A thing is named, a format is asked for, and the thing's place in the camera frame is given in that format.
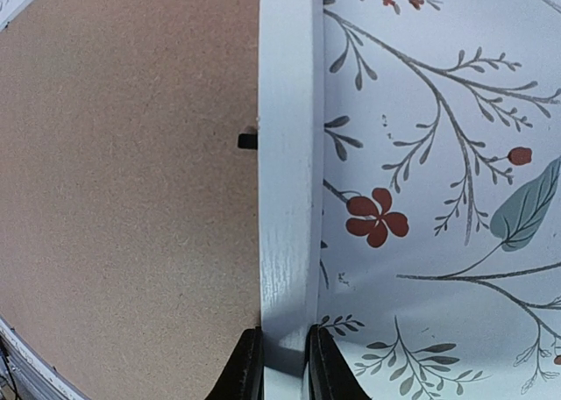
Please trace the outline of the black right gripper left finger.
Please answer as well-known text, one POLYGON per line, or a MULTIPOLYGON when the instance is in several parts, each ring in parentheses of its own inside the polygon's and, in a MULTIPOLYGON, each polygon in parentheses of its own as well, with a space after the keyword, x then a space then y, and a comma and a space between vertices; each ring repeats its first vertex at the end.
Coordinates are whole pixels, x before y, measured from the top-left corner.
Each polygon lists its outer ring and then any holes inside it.
POLYGON ((243 331, 206 400, 261 400, 263 373, 263 332, 256 326, 243 331))

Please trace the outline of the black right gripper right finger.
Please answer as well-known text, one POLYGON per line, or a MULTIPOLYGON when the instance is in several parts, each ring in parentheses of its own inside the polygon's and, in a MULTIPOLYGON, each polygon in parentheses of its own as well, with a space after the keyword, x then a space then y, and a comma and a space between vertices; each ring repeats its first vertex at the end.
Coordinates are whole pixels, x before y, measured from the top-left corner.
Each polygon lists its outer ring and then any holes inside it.
POLYGON ((329 331, 309 329, 309 398, 315 400, 370 400, 359 385, 329 331))

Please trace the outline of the brown cardboard backing board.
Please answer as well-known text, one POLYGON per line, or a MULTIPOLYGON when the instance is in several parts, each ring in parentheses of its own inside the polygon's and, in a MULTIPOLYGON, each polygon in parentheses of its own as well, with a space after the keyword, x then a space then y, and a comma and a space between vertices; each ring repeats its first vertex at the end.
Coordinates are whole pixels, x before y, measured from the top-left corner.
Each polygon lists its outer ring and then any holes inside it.
POLYGON ((259 311, 259 0, 35 0, 1 35, 1 314, 92 399, 203 399, 259 311))

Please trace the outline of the white picture frame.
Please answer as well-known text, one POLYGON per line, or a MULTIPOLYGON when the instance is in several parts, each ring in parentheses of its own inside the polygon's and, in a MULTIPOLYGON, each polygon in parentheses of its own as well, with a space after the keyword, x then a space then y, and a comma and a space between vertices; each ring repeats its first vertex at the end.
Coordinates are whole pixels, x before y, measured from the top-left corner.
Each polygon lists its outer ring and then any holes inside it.
MULTIPOLYGON (((2 33, 34 1, 8 17, 2 33)), ((311 257, 319 245, 315 200, 321 196, 322 98, 314 83, 322 62, 318 7, 319 0, 259 0, 256 118, 237 136, 238 150, 256 156, 259 311, 245 329, 261 325, 265 334, 268 399, 304 398, 304 340, 316 314, 311 257)), ((21 339, 22 353, 65 396, 92 399, 21 339)))

